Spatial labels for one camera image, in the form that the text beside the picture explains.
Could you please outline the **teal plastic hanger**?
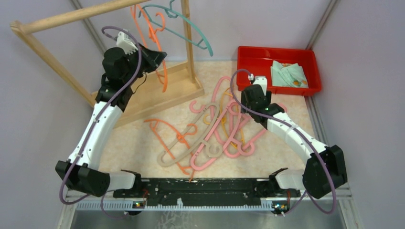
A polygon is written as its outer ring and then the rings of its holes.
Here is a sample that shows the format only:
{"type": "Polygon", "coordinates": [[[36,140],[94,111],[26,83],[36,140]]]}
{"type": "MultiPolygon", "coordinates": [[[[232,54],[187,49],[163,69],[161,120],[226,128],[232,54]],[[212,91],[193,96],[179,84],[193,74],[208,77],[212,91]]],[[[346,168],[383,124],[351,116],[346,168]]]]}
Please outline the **teal plastic hanger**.
{"type": "MultiPolygon", "coordinates": [[[[182,34],[178,33],[175,30],[172,30],[165,25],[164,31],[168,31],[175,36],[183,39],[186,41],[187,44],[193,45],[201,50],[207,50],[209,55],[213,56],[212,47],[205,37],[203,32],[190,20],[189,16],[189,2],[187,0],[181,1],[181,11],[178,12],[173,9],[172,4],[174,1],[170,0],[167,6],[159,5],[159,4],[146,4],[141,6],[143,10],[146,11],[146,15],[151,20],[151,24],[154,28],[162,25],[162,21],[160,17],[156,17],[155,14],[157,12],[161,12],[166,19],[176,19],[180,18],[183,22],[184,32],[182,34]]],[[[139,10],[137,9],[137,19],[143,17],[139,10]]]]}

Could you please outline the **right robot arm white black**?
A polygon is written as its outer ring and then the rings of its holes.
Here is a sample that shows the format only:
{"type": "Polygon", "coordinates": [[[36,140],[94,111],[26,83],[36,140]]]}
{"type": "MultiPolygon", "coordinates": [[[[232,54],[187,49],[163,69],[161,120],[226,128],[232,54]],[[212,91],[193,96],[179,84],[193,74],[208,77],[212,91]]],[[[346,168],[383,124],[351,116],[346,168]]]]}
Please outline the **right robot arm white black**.
{"type": "Polygon", "coordinates": [[[251,85],[241,93],[242,111],[255,122],[281,138],[305,163],[301,170],[280,169],[273,173],[269,191],[275,197],[287,189],[306,190],[320,199],[335,188],[347,183],[344,153],[337,145],[327,146],[318,141],[288,116],[285,109],[271,102],[271,92],[263,92],[259,85],[251,85]]]}

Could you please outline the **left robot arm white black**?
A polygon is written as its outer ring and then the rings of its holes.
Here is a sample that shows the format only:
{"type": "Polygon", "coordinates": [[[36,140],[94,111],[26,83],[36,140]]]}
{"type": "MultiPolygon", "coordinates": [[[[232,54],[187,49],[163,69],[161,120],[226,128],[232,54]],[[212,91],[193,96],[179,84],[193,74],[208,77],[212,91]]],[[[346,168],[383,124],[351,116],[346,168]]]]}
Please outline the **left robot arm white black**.
{"type": "Polygon", "coordinates": [[[96,197],[120,189],[133,198],[142,194],[139,173],[126,170],[105,173],[98,168],[112,129],[133,95],[132,84],[155,71],[166,56],[166,52],[153,51],[143,45],[140,51],[114,47],[104,53],[105,72],[88,126],[69,158],[58,161],[55,167],[63,187],[96,197]]]}

